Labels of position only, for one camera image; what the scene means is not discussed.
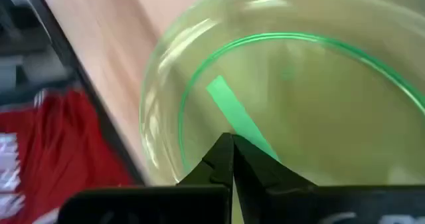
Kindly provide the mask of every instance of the green strip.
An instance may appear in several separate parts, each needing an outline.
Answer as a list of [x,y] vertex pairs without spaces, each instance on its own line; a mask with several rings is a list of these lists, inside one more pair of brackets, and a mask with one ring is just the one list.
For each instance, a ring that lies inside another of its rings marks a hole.
[[263,137],[257,125],[246,113],[245,107],[239,102],[224,78],[219,75],[208,86],[207,90],[214,102],[226,116],[234,131],[253,143],[257,148],[280,162],[278,156]]

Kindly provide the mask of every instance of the wooden table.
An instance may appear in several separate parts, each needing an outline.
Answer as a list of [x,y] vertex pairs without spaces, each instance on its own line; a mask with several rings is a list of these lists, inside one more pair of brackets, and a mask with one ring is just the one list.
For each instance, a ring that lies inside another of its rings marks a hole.
[[158,38],[196,0],[46,0],[148,183],[139,137],[143,70]]

